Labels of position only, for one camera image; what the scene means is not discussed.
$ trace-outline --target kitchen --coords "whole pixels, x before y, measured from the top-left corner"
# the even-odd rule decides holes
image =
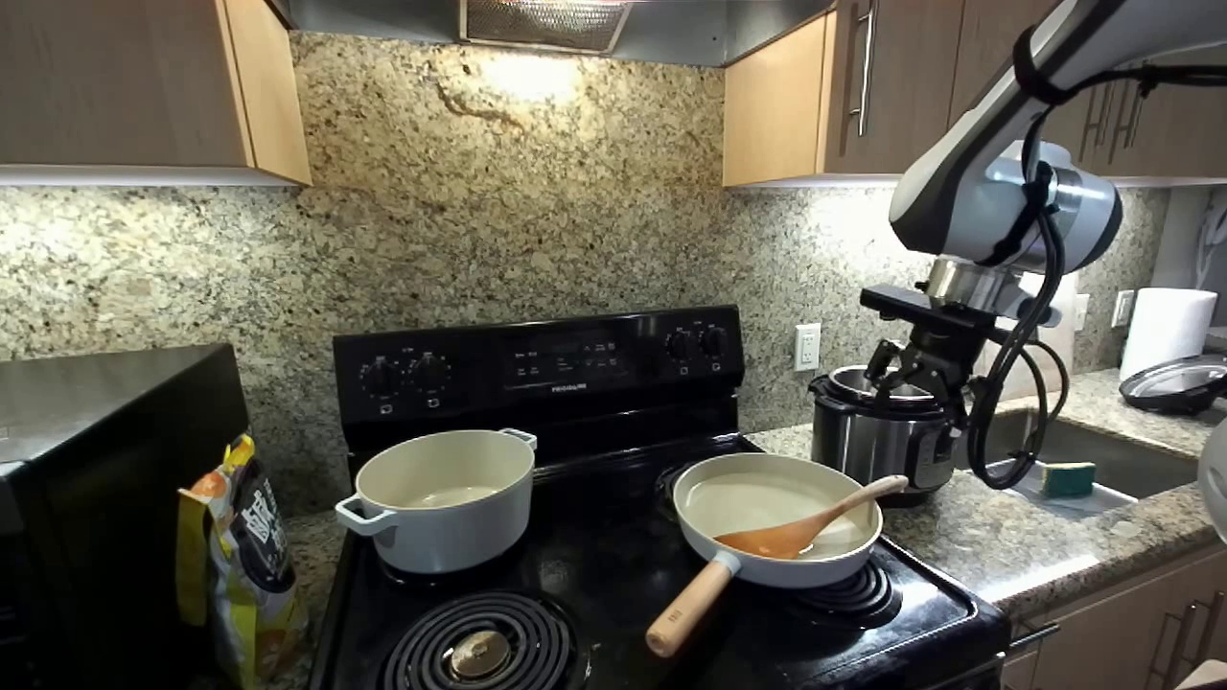
[[[556,91],[507,91],[510,75]],[[889,181],[722,187],[722,74],[294,33],[309,187],[0,187],[4,351],[232,341],[289,514],[345,496],[332,335],[737,303],[742,429],[808,420],[822,365],[882,335],[861,282],[926,265],[884,225]],[[1078,373],[1108,367],[1118,286],[1150,276],[1171,187],[1127,187],[1080,271]]]

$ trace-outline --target snack bag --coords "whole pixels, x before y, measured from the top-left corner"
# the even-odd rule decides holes
[[[176,598],[186,626],[211,626],[217,663],[240,690],[271,680],[305,634],[271,483],[249,433],[181,492]]]

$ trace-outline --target black microwave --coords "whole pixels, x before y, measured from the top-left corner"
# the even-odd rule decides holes
[[[0,365],[0,686],[167,690],[176,487],[244,429],[230,344]]]

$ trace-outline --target sink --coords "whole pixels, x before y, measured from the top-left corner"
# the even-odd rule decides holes
[[[998,414],[989,429],[989,460],[1017,447],[1017,436],[1029,427],[1029,411]],[[1078,420],[1050,420],[1044,436],[1039,460],[1062,464],[1062,460],[1094,460],[1095,464],[1095,487],[1087,500],[1047,500],[1044,496],[1044,466],[1035,464],[1011,492],[1035,503],[1047,514],[1062,518],[1094,518],[1114,507],[1131,507],[1148,496],[1197,483],[1197,460],[1162,445],[1148,445],[1133,436],[1118,436],[1112,429],[1094,429]]]

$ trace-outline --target kitchen countertop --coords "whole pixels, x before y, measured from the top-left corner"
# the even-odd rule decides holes
[[[1144,414],[1118,403],[1114,373],[1087,373],[1073,376],[1062,419],[1200,456],[1202,436],[1227,411],[1211,405],[1200,419]],[[750,442],[774,456],[808,456],[808,433],[808,427],[785,427],[750,433]],[[332,514],[289,521],[290,555],[314,620],[328,598],[340,537]],[[989,492],[970,473],[956,473],[956,478],[921,507],[889,507],[884,537],[986,601],[998,601],[1011,620],[1029,620],[1032,613],[1047,613],[1218,539],[1197,487],[1162,492],[1123,509],[1067,521],[1035,509],[1011,492]],[[305,686],[309,648],[314,636],[304,654],[284,666],[271,690]]]

